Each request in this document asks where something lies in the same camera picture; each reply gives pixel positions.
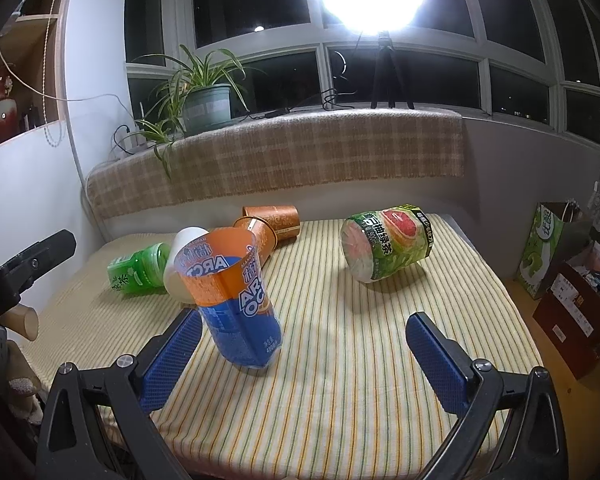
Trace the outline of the white gloved left hand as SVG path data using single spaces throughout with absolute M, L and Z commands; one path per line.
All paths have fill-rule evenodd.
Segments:
M 42 388 L 18 344 L 0 325 L 0 396 L 16 419 L 38 426 L 43 411 L 36 397 Z

